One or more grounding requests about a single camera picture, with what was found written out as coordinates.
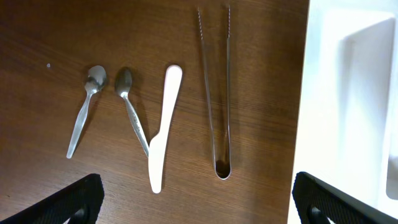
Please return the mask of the right small steel teaspoon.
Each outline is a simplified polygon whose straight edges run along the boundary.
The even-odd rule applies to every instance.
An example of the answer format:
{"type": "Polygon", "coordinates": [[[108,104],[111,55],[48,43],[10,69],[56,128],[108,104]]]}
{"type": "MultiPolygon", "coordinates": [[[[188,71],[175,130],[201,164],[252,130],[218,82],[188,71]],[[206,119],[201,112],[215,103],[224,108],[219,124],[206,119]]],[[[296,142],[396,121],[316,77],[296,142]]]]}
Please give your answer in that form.
{"type": "Polygon", "coordinates": [[[129,91],[131,89],[131,86],[132,72],[129,68],[122,68],[115,79],[114,89],[116,94],[124,100],[131,125],[143,148],[145,155],[148,157],[149,145],[136,109],[135,107],[133,107],[132,103],[129,100],[129,91]]]}

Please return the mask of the small steel teaspoon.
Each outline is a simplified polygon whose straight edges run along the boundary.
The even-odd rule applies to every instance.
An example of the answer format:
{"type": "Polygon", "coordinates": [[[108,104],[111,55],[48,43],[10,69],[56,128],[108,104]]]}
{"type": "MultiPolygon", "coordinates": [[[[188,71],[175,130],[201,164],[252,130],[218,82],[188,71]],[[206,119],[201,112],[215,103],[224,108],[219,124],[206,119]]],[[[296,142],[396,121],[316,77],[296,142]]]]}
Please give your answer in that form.
{"type": "Polygon", "coordinates": [[[124,100],[131,125],[143,148],[145,155],[148,157],[149,145],[136,109],[135,107],[133,107],[132,103],[129,100],[129,91],[131,89],[131,86],[132,72],[129,68],[122,68],[115,79],[114,89],[116,94],[124,100]]]}
{"type": "Polygon", "coordinates": [[[83,131],[86,119],[88,117],[88,110],[90,105],[91,97],[99,93],[106,84],[106,71],[103,66],[95,65],[88,70],[88,79],[85,83],[85,90],[86,90],[86,98],[85,101],[78,113],[78,116],[75,121],[75,125],[73,128],[71,140],[68,146],[67,151],[67,159],[71,159],[75,149],[77,147],[80,135],[83,131]]]}

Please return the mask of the white plastic cutlery tray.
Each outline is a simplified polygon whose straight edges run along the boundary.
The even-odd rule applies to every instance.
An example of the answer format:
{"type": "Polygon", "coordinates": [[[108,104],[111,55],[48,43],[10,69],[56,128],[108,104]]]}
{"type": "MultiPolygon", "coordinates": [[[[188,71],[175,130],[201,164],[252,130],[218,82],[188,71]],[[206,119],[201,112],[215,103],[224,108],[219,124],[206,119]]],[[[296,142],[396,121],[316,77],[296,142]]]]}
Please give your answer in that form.
{"type": "Polygon", "coordinates": [[[397,216],[397,2],[311,1],[293,172],[397,216]]]}

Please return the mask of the steel kitchen tongs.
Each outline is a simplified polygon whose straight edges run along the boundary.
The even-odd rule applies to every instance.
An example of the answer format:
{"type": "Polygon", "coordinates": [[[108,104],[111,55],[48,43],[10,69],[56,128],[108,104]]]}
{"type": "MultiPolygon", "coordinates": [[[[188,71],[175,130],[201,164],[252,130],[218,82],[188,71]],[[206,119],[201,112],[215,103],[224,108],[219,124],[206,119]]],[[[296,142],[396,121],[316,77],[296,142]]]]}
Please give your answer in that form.
{"type": "Polygon", "coordinates": [[[213,168],[217,178],[226,180],[232,173],[231,165],[231,6],[227,7],[227,29],[226,29],[226,149],[218,152],[215,143],[215,129],[213,124],[213,110],[211,107],[211,91],[208,76],[208,60],[206,58],[205,39],[203,34],[203,20],[201,10],[197,8],[198,27],[201,43],[201,55],[203,62],[203,74],[205,81],[206,103],[208,108],[210,145],[212,152],[213,168]]]}

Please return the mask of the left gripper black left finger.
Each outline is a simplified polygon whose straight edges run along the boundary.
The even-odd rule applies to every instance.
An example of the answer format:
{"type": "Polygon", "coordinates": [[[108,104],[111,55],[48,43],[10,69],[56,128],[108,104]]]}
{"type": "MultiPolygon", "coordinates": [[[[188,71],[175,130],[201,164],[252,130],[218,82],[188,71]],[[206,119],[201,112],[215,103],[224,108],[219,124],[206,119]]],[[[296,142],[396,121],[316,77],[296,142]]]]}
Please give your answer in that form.
{"type": "Polygon", "coordinates": [[[89,174],[1,223],[95,224],[104,199],[99,174],[89,174]]]}

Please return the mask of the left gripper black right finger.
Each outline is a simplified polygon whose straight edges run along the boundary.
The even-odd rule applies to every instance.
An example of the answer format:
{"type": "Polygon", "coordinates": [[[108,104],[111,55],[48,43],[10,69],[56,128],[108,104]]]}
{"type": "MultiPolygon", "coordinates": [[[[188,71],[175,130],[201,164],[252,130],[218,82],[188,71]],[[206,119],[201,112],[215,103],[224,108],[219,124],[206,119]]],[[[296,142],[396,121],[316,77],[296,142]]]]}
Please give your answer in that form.
{"type": "Polygon", "coordinates": [[[301,223],[397,224],[393,218],[334,186],[299,172],[292,190],[301,223]]]}

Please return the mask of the white plastic knife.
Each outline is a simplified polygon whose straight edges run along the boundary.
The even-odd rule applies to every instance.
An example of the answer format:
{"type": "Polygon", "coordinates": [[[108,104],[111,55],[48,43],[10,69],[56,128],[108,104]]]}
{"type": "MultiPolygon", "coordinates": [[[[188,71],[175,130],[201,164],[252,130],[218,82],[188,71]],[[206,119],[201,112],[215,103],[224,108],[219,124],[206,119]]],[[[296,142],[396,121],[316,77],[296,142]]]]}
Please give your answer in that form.
{"type": "Polygon", "coordinates": [[[149,179],[151,189],[155,194],[159,194],[162,189],[165,151],[182,74],[182,69],[178,65],[170,65],[166,70],[160,128],[149,144],[149,179]]]}

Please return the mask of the left small steel teaspoon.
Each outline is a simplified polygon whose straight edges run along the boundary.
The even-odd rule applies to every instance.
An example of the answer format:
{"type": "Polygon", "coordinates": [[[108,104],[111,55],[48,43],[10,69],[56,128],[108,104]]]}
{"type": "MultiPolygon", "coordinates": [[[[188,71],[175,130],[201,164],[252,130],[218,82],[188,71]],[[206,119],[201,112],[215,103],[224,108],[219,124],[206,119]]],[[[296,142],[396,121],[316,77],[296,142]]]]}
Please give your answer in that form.
{"type": "Polygon", "coordinates": [[[103,66],[95,65],[88,70],[88,79],[85,83],[85,90],[86,90],[86,98],[85,101],[78,113],[78,116],[75,121],[75,125],[73,128],[71,140],[68,146],[67,151],[67,159],[71,159],[75,149],[77,147],[80,135],[83,131],[86,119],[88,117],[88,110],[90,105],[91,97],[99,93],[106,84],[106,71],[103,66]]]}

